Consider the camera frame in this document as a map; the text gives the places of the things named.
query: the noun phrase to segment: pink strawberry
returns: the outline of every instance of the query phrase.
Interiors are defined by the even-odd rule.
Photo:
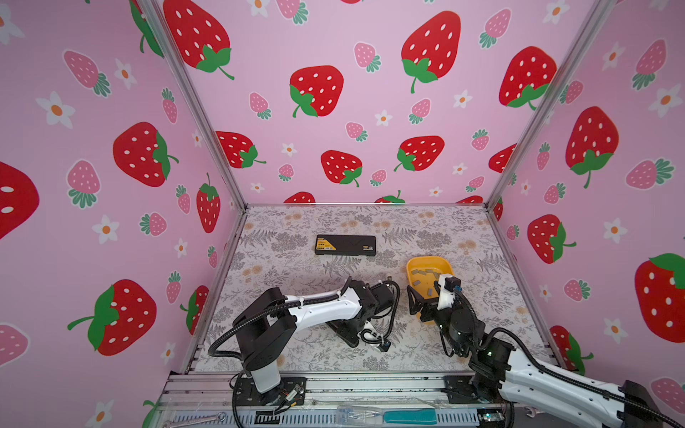
[[[549,144],[545,141],[540,146],[540,153],[538,153],[538,170],[542,171],[549,162]]]
[[[488,19],[488,22],[485,23],[485,32],[480,35],[480,47],[489,49],[497,43],[497,38],[502,37],[507,32],[511,18],[511,9],[502,9]]]
[[[176,123],[178,109],[176,108],[176,103],[174,103],[176,100],[169,88],[164,88],[164,90],[162,90],[162,98],[162,108],[164,109],[164,113],[166,113],[166,117],[169,118],[169,122]]]
[[[673,379],[662,377],[651,383],[651,391],[671,409],[685,414],[685,385],[681,386]]]
[[[472,138],[471,145],[478,151],[485,150],[485,147],[490,142],[490,137],[488,137],[488,132],[485,129],[476,131]]]
[[[303,25],[307,22],[307,7],[303,1],[300,0],[276,0],[278,8],[281,10],[281,15],[285,19],[292,19],[295,25]]]
[[[383,184],[383,181],[385,181],[386,177],[386,171],[384,169],[379,169],[375,173],[371,174],[371,180],[369,183],[371,183],[373,187],[378,187]]]
[[[430,113],[430,100],[428,98],[424,98],[418,103],[414,104],[414,107],[412,107],[412,113],[409,115],[409,121],[413,125],[418,125],[419,123],[423,122],[423,118],[428,116]]]
[[[67,49],[63,53],[64,62],[76,80],[86,89],[92,89],[96,95],[107,98],[112,93],[105,73],[98,73],[97,65],[83,53]]]
[[[666,62],[666,41],[659,39],[651,44],[649,49],[635,66],[637,74],[633,76],[633,89],[640,90],[649,86],[656,79],[656,72]]]
[[[86,206],[92,207],[97,202],[95,194],[100,191],[100,179],[90,162],[83,159],[77,161],[66,175],[66,182],[71,187],[68,195],[74,206],[78,205],[84,210]]]
[[[207,257],[210,258],[210,266],[212,268],[216,268],[216,262],[219,256],[216,254],[216,250],[214,249],[214,247],[210,247],[210,249],[207,250]]]
[[[357,65],[365,68],[367,73],[380,70],[381,57],[376,55],[376,48],[368,43],[359,42],[354,45],[354,58],[357,60]]]
[[[552,185],[545,192],[545,202],[547,203],[557,203],[559,199],[563,199],[566,194],[566,186],[563,183],[557,183],[556,186]]]
[[[578,80],[574,80],[570,85],[566,85],[566,88],[564,88],[559,97],[559,102],[561,104],[571,104],[576,98],[580,97],[581,92],[583,92],[583,84]]]
[[[588,287],[588,283],[582,279],[578,279],[577,281],[572,279],[567,282],[564,286],[564,292],[568,297],[571,297],[577,302],[583,301],[583,299],[587,300],[590,297],[590,287]]]
[[[659,159],[656,162],[647,159],[625,176],[625,183],[636,189],[647,190],[654,184],[663,184],[673,176],[675,166],[670,160]]]
[[[518,225],[509,226],[509,229],[507,229],[507,238],[514,240],[518,237],[519,237],[519,226]]]
[[[290,164],[285,164],[278,168],[278,178],[280,178],[281,181],[285,181],[286,183],[292,179],[292,176],[294,174],[295,172],[292,169],[292,165]]]
[[[30,342],[29,336],[18,327],[0,323],[0,367],[24,355]]]
[[[178,299],[181,292],[181,274],[175,270],[169,276],[169,283],[166,285],[166,300],[172,305]]]
[[[271,117],[269,103],[256,92],[250,94],[250,108],[257,114],[257,117],[267,121]]]
[[[145,213],[140,218],[140,231],[146,235],[159,236],[166,230],[166,220],[158,213]]]
[[[484,182],[485,182],[485,177],[483,177],[482,175],[480,177],[476,177],[476,178],[472,179],[471,181],[469,181],[469,185],[466,187],[466,191],[469,193],[475,192],[475,190],[477,188],[479,188],[480,186],[483,186]]]
[[[348,137],[357,141],[365,141],[369,137],[364,130],[364,127],[359,123],[348,122],[347,125],[345,125],[345,130],[347,131]]]
[[[180,208],[184,214],[189,214],[190,195],[186,192],[186,188],[184,186],[179,185],[176,187],[176,197],[178,198],[178,208]]]

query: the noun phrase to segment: strawberry wallpaper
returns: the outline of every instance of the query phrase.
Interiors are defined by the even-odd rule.
[[[487,199],[593,4],[157,1],[248,203]]]
[[[0,56],[2,425],[146,428],[238,210],[135,0],[0,0]]]
[[[566,365],[685,422],[685,3],[626,0],[502,196],[499,227]]]

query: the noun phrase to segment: teal handle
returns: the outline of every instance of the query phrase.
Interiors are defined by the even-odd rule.
[[[435,409],[393,410],[383,414],[383,421],[387,423],[435,425],[438,423],[438,417]]]

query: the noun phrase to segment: black box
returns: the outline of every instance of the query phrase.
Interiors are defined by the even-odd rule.
[[[359,235],[317,235],[314,254],[376,255],[376,237]]]

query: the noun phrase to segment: table surface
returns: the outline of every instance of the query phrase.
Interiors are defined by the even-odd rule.
[[[374,235],[377,255],[315,255],[317,234]],[[390,351],[379,353],[363,343],[350,348],[329,327],[319,325],[290,339],[278,358],[280,370],[468,370],[467,359],[443,353],[434,325],[409,315],[406,265],[420,255],[447,259],[486,331],[505,327],[537,358],[548,360],[482,207],[298,205],[249,210],[195,371],[240,369],[238,360],[210,357],[206,349],[267,288],[280,287],[283,294],[314,294],[340,289],[350,275],[370,284],[390,275],[400,285]],[[375,320],[376,330],[385,332],[389,318]],[[235,338],[220,349],[237,351]]]

